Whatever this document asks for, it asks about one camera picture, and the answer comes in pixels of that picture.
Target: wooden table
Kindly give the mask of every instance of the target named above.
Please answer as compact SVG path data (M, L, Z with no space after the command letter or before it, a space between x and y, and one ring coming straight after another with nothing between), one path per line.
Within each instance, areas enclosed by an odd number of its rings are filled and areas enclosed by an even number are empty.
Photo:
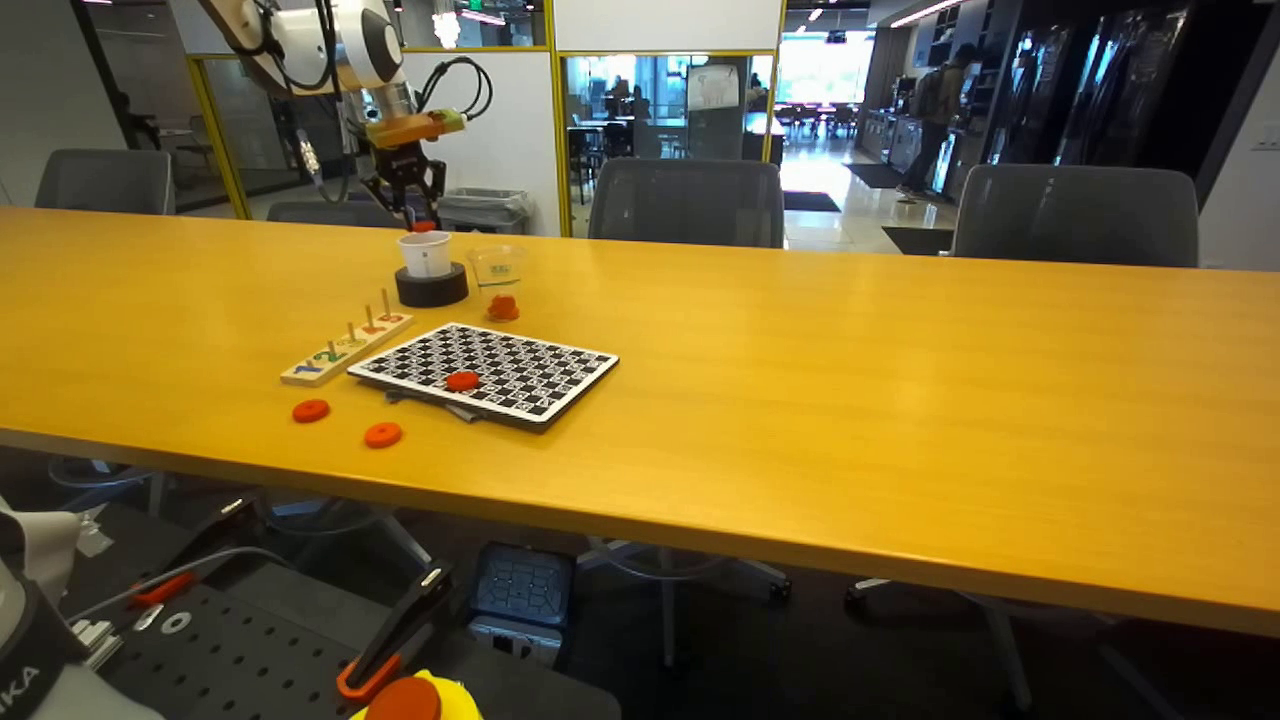
M530 434L280 383L395 246L0 212L0 444L1280 637L1280 275L460 236L620 354Z

